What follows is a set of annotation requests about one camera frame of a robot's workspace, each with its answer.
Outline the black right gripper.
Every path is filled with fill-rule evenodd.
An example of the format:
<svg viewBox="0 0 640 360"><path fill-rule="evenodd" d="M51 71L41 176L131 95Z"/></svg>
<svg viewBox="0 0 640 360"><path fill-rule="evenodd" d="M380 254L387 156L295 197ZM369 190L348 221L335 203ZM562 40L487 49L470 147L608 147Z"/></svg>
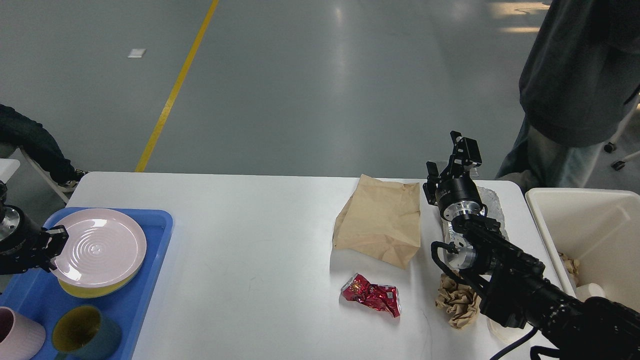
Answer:
<svg viewBox="0 0 640 360"><path fill-rule="evenodd" d="M479 215L483 202L476 183L471 178L479 178L478 168L483 160L478 142L461 132L452 130L453 143L448 162L427 161L427 179L423 184L423 193L430 205L437 206L444 221L452 222L462 215ZM451 177L442 180L442 173Z"/></svg>

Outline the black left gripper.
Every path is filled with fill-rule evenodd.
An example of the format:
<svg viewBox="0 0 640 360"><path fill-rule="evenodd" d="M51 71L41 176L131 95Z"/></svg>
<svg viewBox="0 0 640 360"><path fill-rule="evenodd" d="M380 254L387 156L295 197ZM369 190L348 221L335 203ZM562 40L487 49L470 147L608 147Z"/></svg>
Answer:
<svg viewBox="0 0 640 360"><path fill-rule="evenodd" d="M61 255L69 239L66 226L41 228L12 205L3 206L1 215L1 275L23 274L34 268L52 272L58 268L55 258Z"/></svg>

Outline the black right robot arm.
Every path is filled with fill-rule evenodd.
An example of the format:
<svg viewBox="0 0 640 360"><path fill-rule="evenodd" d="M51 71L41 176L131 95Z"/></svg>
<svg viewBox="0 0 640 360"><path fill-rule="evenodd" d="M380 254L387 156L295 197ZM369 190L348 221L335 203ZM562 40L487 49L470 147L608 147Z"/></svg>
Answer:
<svg viewBox="0 0 640 360"><path fill-rule="evenodd" d="M545 265L510 243L501 224L489 217L470 170L482 164L478 143L455 130L446 167L426 163L423 193L439 216L462 237L434 241L430 255L436 266L480 297L480 313L499 326L532 330L493 358L498 360L538 332L553 347L532 346L529 356L558 360L637 360L640 357L639 313L601 296L580 301L544 278Z"/></svg>

